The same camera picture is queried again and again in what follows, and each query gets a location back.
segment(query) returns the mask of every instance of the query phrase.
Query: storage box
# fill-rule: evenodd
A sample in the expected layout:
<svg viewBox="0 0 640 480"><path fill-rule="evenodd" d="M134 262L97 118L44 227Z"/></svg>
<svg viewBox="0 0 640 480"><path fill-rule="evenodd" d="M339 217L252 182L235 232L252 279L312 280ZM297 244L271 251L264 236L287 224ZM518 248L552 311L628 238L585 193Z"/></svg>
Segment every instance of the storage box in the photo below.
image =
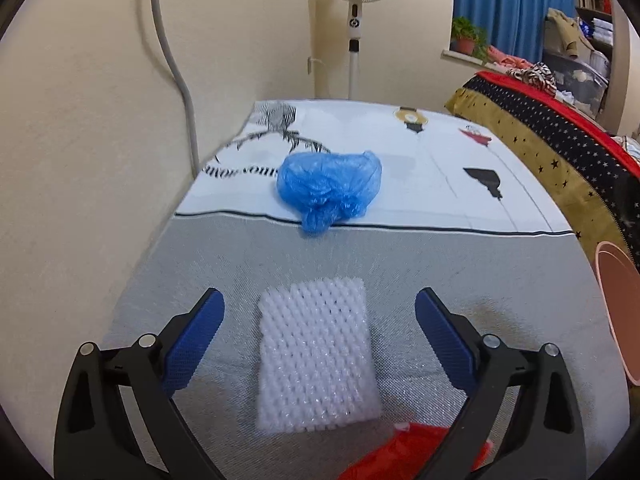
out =
<svg viewBox="0 0 640 480"><path fill-rule="evenodd" d="M571 92L576 106L596 118L609 81L588 64L548 50L542 53L542 61L556 77L558 90Z"/></svg>
<svg viewBox="0 0 640 480"><path fill-rule="evenodd" d="M593 68L598 74L603 76L603 78L608 79L610 73L610 63L607 56L601 53L598 50L594 50L591 53L591 59L589 62L591 68Z"/></svg>

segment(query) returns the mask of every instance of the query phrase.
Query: fan pole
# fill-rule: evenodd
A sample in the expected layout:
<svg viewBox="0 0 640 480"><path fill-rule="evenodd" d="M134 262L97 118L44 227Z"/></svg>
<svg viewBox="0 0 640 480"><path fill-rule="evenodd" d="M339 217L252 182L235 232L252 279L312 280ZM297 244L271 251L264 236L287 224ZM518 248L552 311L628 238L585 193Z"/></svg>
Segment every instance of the fan pole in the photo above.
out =
<svg viewBox="0 0 640 480"><path fill-rule="evenodd" d="M349 0L349 99L357 99L360 74L360 29L362 27L362 0Z"/></svg>

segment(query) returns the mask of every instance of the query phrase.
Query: blue plastic bag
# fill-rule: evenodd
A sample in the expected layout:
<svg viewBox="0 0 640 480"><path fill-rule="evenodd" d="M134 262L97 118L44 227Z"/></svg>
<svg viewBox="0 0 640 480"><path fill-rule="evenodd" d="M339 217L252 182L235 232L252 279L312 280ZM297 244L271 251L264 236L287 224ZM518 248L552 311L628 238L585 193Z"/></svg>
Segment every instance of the blue plastic bag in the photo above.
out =
<svg viewBox="0 0 640 480"><path fill-rule="evenodd" d="M320 234L336 221L363 216L380 191L382 164L362 155L296 153L278 170L278 193L302 213L302 228Z"/></svg>

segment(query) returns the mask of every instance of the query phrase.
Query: potted plant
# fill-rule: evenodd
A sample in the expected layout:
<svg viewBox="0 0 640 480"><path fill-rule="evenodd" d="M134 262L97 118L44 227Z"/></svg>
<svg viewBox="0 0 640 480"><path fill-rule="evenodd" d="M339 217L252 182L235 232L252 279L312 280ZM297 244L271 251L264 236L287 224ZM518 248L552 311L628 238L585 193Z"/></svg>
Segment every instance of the potted plant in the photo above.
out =
<svg viewBox="0 0 640 480"><path fill-rule="evenodd" d="M454 18L451 22L451 39L455 40L453 48L461 54L479 57L486 60L486 31L476 27L465 16Z"/></svg>

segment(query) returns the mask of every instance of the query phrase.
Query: red blanket edge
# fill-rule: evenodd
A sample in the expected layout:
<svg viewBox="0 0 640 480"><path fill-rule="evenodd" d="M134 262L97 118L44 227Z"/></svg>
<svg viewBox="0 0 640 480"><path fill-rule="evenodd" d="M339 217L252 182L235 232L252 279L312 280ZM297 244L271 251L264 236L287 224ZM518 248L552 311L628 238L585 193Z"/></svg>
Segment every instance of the red blanket edge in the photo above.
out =
<svg viewBox="0 0 640 480"><path fill-rule="evenodd" d="M491 83L509 88L511 90L515 90L516 92L520 92L521 94L535 99L536 101L544 103L556 113L562 115L562 117L578 126L581 130L584 130L587 134L589 134L589 136L591 136L593 140L595 140L597 143L599 143L599 145L601 145L611 155L613 155L618 160L618 162L622 164L627 171L629 171L629 173L634 175L636 178L640 178L640 166L638 166L636 161L633 160L631 155L623 150L615 140L611 139L597 126L591 124L591 122L582 117L578 112L571 110L571 108L562 104L560 101L557 101L549 94L544 93L542 90L533 88L533 86L525 85L524 83L518 81L517 79L514 79L513 77L504 74L497 74L494 72L478 72L476 75Z"/></svg>

